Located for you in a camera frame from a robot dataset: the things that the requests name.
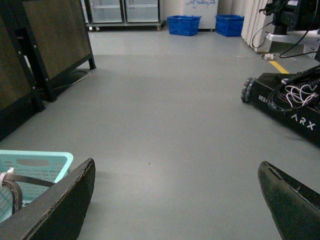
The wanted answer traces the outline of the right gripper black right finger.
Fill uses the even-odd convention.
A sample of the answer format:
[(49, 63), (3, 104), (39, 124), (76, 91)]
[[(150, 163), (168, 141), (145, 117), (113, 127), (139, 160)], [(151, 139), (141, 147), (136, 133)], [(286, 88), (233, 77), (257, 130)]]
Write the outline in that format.
[(283, 240), (320, 238), (320, 194), (267, 161), (257, 171), (263, 198)]

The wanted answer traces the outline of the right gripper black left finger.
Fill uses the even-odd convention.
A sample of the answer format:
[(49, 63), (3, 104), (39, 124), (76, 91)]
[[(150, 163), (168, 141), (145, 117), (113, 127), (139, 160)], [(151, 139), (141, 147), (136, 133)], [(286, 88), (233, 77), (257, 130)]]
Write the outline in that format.
[(95, 161), (70, 174), (0, 224), (2, 240), (76, 240), (94, 191)]

